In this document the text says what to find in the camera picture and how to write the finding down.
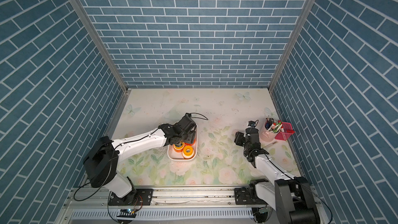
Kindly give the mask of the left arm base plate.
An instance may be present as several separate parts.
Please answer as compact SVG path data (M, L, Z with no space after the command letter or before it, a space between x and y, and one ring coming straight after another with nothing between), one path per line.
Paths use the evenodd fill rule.
M151 188L133 189L123 198L117 197L114 193L110 194L109 206L149 206L151 204L154 190Z

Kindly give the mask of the yellow orange tape roll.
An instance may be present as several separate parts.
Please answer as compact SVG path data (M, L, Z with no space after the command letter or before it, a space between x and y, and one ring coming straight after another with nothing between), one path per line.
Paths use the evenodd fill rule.
M192 159L195 155L195 151L192 146L186 145L183 149L182 156L184 159Z

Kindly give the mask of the yellow black tape roll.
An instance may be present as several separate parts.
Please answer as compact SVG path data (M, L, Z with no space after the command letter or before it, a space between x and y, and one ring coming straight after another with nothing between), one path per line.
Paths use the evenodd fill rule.
M175 152L183 152L184 147L185 147L185 143L184 142L173 145L173 149L174 149Z

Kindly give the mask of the white storage box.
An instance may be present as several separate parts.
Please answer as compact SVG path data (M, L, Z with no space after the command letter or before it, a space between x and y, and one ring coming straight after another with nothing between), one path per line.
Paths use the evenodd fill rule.
M182 141L178 138L166 139L167 155L172 161L191 161L198 151L198 132L194 127L188 134L188 137Z

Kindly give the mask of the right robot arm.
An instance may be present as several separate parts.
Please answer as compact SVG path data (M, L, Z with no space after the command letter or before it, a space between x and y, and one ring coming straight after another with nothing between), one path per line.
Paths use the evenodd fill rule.
M256 205L252 209L256 223L265 223L273 209L281 224L321 223L314 194L304 177L286 172L261 148L259 130L248 127L236 132L234 143L244 148L244 157L265 175L265 179L251 180L247 187L235 188L235 204Z

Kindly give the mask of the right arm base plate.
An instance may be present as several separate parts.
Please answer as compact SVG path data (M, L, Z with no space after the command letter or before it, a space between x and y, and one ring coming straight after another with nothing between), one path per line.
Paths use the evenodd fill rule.
M249 189L240 187L234 189L234 198L236 205L255 205L256 202L250 195Z

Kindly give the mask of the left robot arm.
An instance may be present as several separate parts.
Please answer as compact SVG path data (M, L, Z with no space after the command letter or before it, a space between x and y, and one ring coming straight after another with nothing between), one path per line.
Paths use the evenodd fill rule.
M124 138L110 139L108 136L98 139L83 158L89 183L93 188L105 187L116 197L124 198L133 192L131 180L118 171L118 165L124 160L147 150L173 146L185 148L194 143L197 124L191 113L186 113L174 124L164 123L146 133Z

